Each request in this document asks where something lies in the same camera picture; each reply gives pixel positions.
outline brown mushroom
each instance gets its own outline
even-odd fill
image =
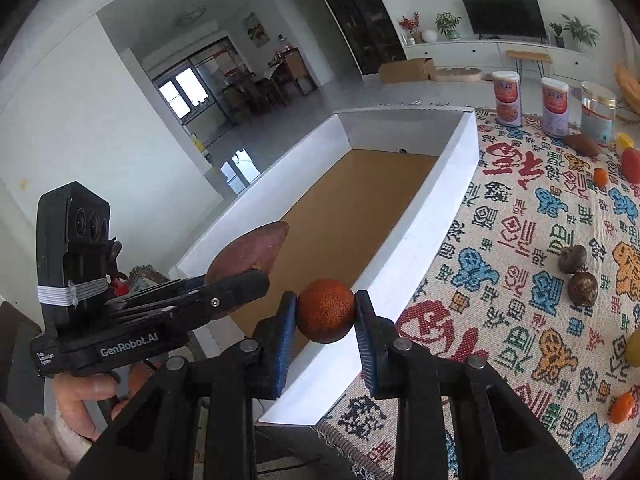
[[[593,306],[598,297],[598,280],[590,272],[576,272],[569,280],[567,290],[575,306]]]
[[[574,274],[587,263],[587,249],[582,245],[560,249],[558,268],[563,274]]]

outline television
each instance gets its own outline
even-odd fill
[[[474,34],[546,40],[538,0],[462,0]]]

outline white box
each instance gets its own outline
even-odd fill
[[[397,320],[431,265],[478,166],[472,108],[407,106],[336,112],[243,191],[172,269],[172,276],[203,274],[230,241],[281,219],[351,149],[406,150],[438,157],[352,286],[353,291],[369,292],[379,316]],[[207,326],[221,349],[244,337],[230,317]],[[309,342],[293,359],[280,399],[261,401],[265,412],[260,422],[317,423],[360,369],[353,329],[333,344]]]

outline pink canister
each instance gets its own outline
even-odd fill
[[[520,76],[517,72],[494,72],[497,121],[504,126],[522,126]]]
[[[569,85],[542,78],[542,129],[548,136],[569,135]]]

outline brown box bottom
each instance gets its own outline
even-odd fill
[[[289,235],[267,295],[231,318],[245,334],[272,316],[286,290],[299,294],[318,278],[351,287],[402,216],[438,158],[351,150],[282,217]],[[293,355],[308,340],[296,331]]]

